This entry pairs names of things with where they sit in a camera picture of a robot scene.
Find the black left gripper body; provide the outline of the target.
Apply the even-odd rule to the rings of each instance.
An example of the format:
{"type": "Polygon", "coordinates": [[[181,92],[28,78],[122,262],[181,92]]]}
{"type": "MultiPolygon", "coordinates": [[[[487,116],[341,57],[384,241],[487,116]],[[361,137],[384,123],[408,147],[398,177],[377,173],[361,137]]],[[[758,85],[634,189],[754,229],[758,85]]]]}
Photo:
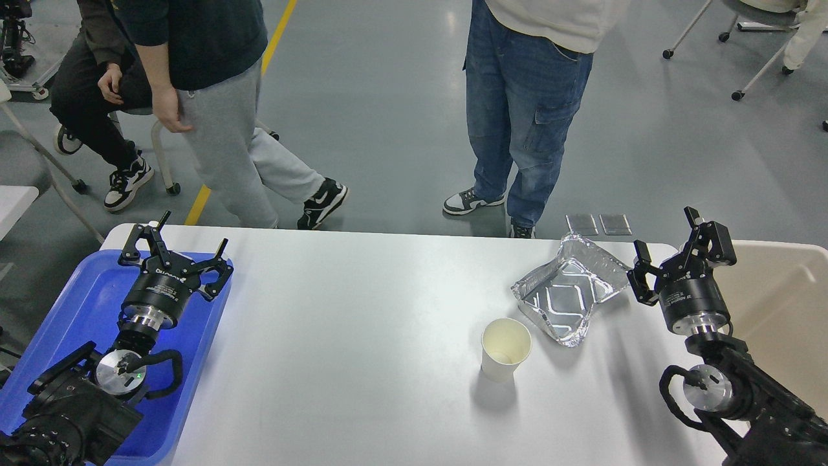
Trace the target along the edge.
{"type": "Polygon", "coordinates": [[[201,286],[203,269],[191,258],[172,258],[169,269],[161,259],[120,260],[121,266],[139,268],[122,302],[122,320],[137,322],[154,330],[177,327],[192,294],[201,286]]]}

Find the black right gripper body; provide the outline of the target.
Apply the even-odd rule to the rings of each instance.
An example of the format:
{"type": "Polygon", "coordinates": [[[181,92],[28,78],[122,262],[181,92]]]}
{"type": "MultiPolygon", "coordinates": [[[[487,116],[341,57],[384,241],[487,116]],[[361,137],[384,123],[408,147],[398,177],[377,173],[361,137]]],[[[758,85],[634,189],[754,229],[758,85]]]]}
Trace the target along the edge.
{"type": "Polygon", "coordinates": [[[666,327],[677,335],[717,331],[730,324],[728,312],[713,266],[683,269],[662,268],[657,272],[655,293],[666,327]]]}

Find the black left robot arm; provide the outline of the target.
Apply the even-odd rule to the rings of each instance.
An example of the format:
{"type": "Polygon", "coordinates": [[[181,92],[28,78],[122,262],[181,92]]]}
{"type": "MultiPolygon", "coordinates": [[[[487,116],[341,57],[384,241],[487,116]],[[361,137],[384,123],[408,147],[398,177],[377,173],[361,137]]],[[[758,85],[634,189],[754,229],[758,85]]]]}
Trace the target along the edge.
{"type": "Polygon", "coordinates": [[[180,436],[230,294],[228,244],[164,221],[86,257],[2,389],[3,465],[157,465],[180,436]]]}

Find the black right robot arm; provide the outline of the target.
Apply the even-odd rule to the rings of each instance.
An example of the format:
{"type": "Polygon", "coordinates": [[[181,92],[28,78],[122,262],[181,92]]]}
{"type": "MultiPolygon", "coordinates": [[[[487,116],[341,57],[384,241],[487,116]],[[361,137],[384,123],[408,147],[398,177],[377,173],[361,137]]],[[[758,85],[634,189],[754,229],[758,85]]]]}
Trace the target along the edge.
{"type": "Polygon", "coordinates": [[[722,331],[732,321],[713,270],[737,263],[727,227],[691,206],[684,212],[691,233],[683,248],[656,266],[647,244],[634,241],[627,272],[638,302],[659,305],[668,331],[702,359],[662,372],[662,400],[675,419],[715,439],[724,465],[825,465],[825,419],[758,368],[745,341],[722,331]]]}

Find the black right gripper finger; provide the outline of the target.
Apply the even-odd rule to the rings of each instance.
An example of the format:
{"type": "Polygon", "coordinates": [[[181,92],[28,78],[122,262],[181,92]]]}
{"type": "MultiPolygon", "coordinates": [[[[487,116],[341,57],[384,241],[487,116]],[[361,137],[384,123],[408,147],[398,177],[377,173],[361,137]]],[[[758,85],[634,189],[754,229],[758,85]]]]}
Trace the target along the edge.
{"type": "Polygon", "coordinates": [[[680,271],[712,271],[716,267],[737,263],[735,248],[725,225],[706,221],[698,210],[687,206],[685,216],[691,235],[679,253],[680,271]]]}
{"type": "Polygon", "coordinates": [[[637,301],[641,304],[654,306],[660,302],[659,280],[666,277],[666,271],[653,265],[648,245],[644,241],[634,241],[633,247],[636,257],[633,268],[627,271],[627,279],[637,301]],[[650,287],[647,281],[648,275],[653,275],[656,278],[653,287],[650,287]]]}

